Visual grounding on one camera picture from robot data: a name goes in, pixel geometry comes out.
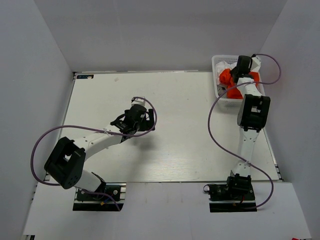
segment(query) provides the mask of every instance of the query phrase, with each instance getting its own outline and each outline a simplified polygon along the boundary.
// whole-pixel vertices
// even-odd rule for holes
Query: plastic basket
[[[215,97],[219,97],[218,95],[218,73],[216,71],[216,64],[222,61],[226,61],[228,64],[233,64],[238,61],[238,55],[215,55],[212,57],[212,73],[213,73],[213,82],[214,82],[214,94]],[[262,94],[265,95],[265,90],[262,84],[258,84],[256,87],[258,91]],[[223,107],[240,107],[241,106],[242,99],[232,99],[232,98],[227,98],[227,95],[224,95],[218,100],[218,104]]]

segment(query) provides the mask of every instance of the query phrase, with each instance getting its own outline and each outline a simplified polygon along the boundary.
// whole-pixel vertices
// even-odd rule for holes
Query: purple cable
[[[49,129],[48,131],[46,131],[44,134],[42,134],[39,139],[35,142],[34,146],[33,146],[33,149],[32,149],[32,152],[31,152],[31,158],[30,158],[30,168],[31,168],[31,173],[33,175],[33,177],[35,178],[35,180],[37,180],[39,183],[42,183],[44,185],[49,185],[49,186],[60,186],[60,184],[58,183],[50,183],[50,182],[46,182],[46,181],[43,181],[41,180],[37,175],[36,175],[36,172],[35,172],[35,168],[34,168],[34,158],[35,158],[35,153],[36,153],[36,149],[37,149],[37,146],[39,145],[40,141],[49,133],[51,133],[52,131],[54,130],[57,130],[57,129],[64,129],[64,128],[74,128],[74,129],[83,129],[83,130],[89,130],[89,131],[93,131],[93,132],[97,132],[97,133],[108,133],[108,134],[111,134],[111,135],[119,135],[119,136],[124,136],[124,137],[141,137],[141,136],[144,136],[148,133],[150,133],[156,126],[157,124],[157,120],[158,120],[158,117],[157,117],[157,111],[155,109],[155,107],[152,105],[152,103],[145,99],[144,97],[140,97],[140,96],[134,96],[133,99],[142,99],[144,101],[146,101],[150,106],[151,108],[153,109],[153,112],[154,112],[154,124],[152,126],[152,128],[150,128],[148,131],[144,132],[144,133],[141,133],[141,134],[137,134],[137,135],[129,135],[129,134],[123,134],[123,133],[119,133],[119,132],[113,132],[113,131],[105,131],[103,129],[96,129],[96,128],[91,128],[91,127],[86,127],[86,126],[77,126],[77,125],[62,125],[62,126],[56,126],[56,127],[53,127],[51,129]]]
[[[93,192],[93,191],[88,191],[85,189],[81,189],[81,191],[85,192],[86,194],[91,194],[91,195],[102,195],[102,196],[106,196],[108,197],[116,206],[116,208],[118,209],[118,211],[120,212],[120,207],[118,205],[118,203],[116,202],[116,200],[114,200],[114,198],[112,196],[110,196],[109,194],[106,194],[104,192]]]
[[[269,58],[273,59],[274,62],[277,64],[278,68],[279,68],[279,76],[278,76],[278,78],[277,78],[275,81],[273,81],[273,82],[250,82],[250,83],[244,82],[244,83],[241,83],[241,84],[239,84],[239,85],[235,85],[235,86],[232,86],[232,87],[228,88],[228,89],[227,89],[226,91],[224,91],[220,96],[218,96],[218,97],[216,98],[216,100],[213,102],[213,104],[212,104],[212,106],[211,106],[211,109],[210,109],[210,112],[209,112],[209,117],[208,117],[208,122],[207,122],[207,127],[208,127],[208,131],[209,131],[209,135],[210,135],[211,139],[214,141],[214,143],[215,143],[219,148],[221,148],[222,150],[224,150],[224,151],[227,152],[228,154],[231,154],[232,156],[235,156],[235,157],[241,159],[241,160],[244,161],[245,163],[248,163],[248,164],[249,164],[251,167],[253,167],[254,169],[257,169],[257,170],[259,170],[260,172],[262,172],[264,175],[266,175],[266,177],[269,179],[269,181],[270,181],[270,183],[271,183],[271,191],[270,191],[270,194],[269,194],[269,196],[266,198],[266,200],[265,200],[264,202],[262,202],[262,203],[260,203],[260,204],[258,204],[258,205],[256,205],[256,206],[244,207],[244,209],[256,209],[256,208],[259,208],[259,207],[261,207],[262,205],[266,204],[266,203],[270,200],[271,196],[272,196],[273,193],[274,193],[274,188],[275,188],[275,187],[274,187],[274,182],[272,181],[271,177],[270,177],[265,171],[263,171],[261,168],[253,165],[252,163],[248,162],[248,161],[247,161],[246,159],[244,159],[243,157],[241,157],[241,156],[233,153],[232,151],[229,151],[229,150],[226,149],[225,147],[221,146],[221,145],[217,142],[217,140],[214,138],[214,136],[212,135],[211,128],[210,128],[210,120],[211,120],[212,112],[213,112],[214,107],[215,107],[215,105],[217,104],[218,100],[219,100],[223,95],[225,95],[228,91],[230,91],[230,90],[232,90],[232,89],[235,89],[235,88],[237,88],[237,87],[240,87],[240,86],[242,86],[242,85],[249,85],[249,84],[271,85],[271,84],[275,84],[276,82],[279,81],[279,79],[281,78],[282,70],[281,70],[281,67],[280,67],[280,64],[278,63],[278,61],[277,61],[274,57],[272,57],[272,56],[270,56],[270,55],[268,55],[268,54],[259,53],[259,54],[255,54],[255,55],[257,55],[257,56],[258,56],[258,55],[259,55],[259,56],[266,56],[266,57],[269,57]]]

